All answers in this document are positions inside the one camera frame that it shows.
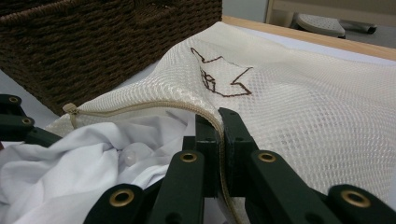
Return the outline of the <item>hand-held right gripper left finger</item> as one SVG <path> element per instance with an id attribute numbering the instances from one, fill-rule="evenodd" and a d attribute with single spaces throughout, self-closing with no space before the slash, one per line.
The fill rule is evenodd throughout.
<path id="1" fill-rule="evenodd" d="M 205 197 L 219 189 L 219 135 L 202 116 L 195 116 L 195 136 L 186 136 L 163 179 L 148 224 L 203 224 Z"/>

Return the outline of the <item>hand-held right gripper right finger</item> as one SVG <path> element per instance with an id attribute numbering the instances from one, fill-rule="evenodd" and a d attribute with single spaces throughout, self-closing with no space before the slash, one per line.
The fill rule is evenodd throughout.
<path id="1" fill-rule="evenodd" d="M 250 224 L 341 224 L 277 153 L 260 150 L 238 113 L 221 108 L 225 170 L 232 197 L 245 200 Z"/>

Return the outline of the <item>white garment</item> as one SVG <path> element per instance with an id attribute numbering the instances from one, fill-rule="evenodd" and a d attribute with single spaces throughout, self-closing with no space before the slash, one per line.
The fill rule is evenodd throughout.
<path id="1" fill-rule="evenodd" d="M 0 151 L 0 224 L 82 224 L 108 189 L 142 189 L 165 176 L 195 128 L 193 113 L 95 122 L 51 147 L 20 144 Z"/>

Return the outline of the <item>cream mesh laundry bag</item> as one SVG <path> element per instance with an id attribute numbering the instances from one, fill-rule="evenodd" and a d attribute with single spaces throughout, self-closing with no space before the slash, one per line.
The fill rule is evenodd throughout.
<path id="1" fill-rule="evenodd" d="M 237 112 L 258 147 L 312 188 L 347 183 L 389 196 L 396 168 L 396 65 L 290 49 L 224 23 L 172 47 L 144 79 L 53 124 L 64 138 L 95 122 L 165 109 L 206 118 Z"/>

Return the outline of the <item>brown wicker basket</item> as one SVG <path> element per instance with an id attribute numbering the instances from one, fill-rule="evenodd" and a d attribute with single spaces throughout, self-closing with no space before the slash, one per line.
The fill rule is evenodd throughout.
<path id="1" fill-rule="evenodd" d="M 0 0 L 0 70 L 57 115 L 222 16 L 222 0 Z"/>

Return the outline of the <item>grey foot pedal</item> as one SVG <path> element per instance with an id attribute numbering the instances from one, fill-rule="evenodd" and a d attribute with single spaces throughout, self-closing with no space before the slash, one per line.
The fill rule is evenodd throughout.
<path id="1" fill-rule="evenodd" d="M 298 14 L 295 22 L 299 30 L 343 39 L 346 38 L 347 31 L 372 35 L 377 30 L 377 25 L 372 23 L 346 21 L 308 14 Z"/>

